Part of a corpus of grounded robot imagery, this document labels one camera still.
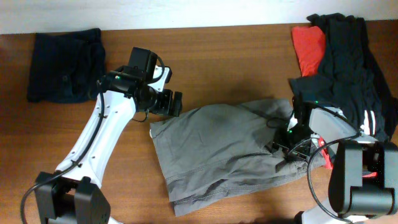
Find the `grey cargo shorts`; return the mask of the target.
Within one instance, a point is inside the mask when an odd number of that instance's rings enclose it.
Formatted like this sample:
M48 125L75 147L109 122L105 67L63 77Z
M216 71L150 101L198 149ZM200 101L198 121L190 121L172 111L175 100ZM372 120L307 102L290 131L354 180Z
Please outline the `grey cargo shorts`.
M291 112L288 100L265 99L203 106L151 123L175 215L302 178L306 162L271 151L271 118L287 119Z

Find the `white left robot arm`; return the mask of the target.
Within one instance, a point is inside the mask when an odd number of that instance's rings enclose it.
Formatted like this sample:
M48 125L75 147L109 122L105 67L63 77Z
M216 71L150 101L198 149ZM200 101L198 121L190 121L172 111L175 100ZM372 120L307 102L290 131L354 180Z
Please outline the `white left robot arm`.
M99 83L95 108L77 142L54 173L34 185L41 223L116 223L101 191L115 145L136 113L178 116L182 93L164 86L172 71L156 67L128 74L111 71Z

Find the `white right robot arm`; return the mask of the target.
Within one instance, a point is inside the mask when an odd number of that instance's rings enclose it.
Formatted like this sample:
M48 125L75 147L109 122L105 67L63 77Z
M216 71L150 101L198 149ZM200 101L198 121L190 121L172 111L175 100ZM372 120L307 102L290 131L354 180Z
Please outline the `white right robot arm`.
M277 144L287 156L307 163L307 182L316 206L299 212L294 223L364 223L397 213L397 146L356 129L339 108L305 102L271 119ZM312 188L315 157L335 150L328 198Z

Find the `black garment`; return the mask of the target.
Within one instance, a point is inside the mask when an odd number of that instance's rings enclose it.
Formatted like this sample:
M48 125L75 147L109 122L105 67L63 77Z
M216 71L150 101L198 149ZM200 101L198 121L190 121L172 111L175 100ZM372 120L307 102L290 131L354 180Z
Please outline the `black garment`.
M289 81L292 92L304 101L339 107L355 128L390 141L397 127L397 98L369 49L365 20L340 13L307 19L326 35L325 54L314 76Z

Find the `red garment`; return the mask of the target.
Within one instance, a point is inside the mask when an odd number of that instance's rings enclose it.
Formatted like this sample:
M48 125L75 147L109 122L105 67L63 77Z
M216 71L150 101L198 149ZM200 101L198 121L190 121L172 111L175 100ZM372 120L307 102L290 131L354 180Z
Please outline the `red garment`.
M317 74L320 62L326 50L326 36L322 30L317 27L293 27L292 41L295 53L298 58L300 71L302 77L311 77ZM372 121L372 131L370 128L370 121ZM364 112L364 124L360 128L365 134L374 134L376 130L376 118L374 111ZM325 159L326 169L333 169L331 162L331 152L326 152L326 149L321 151Z

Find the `dark navy folded garment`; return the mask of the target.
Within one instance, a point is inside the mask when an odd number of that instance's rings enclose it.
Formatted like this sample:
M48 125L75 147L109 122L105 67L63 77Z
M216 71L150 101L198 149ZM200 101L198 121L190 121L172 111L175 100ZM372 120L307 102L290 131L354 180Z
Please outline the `dark navy folded garment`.
M105 49L99 28L62 35L36 34L27 100L32 103L82 103L95 100L105 74Z

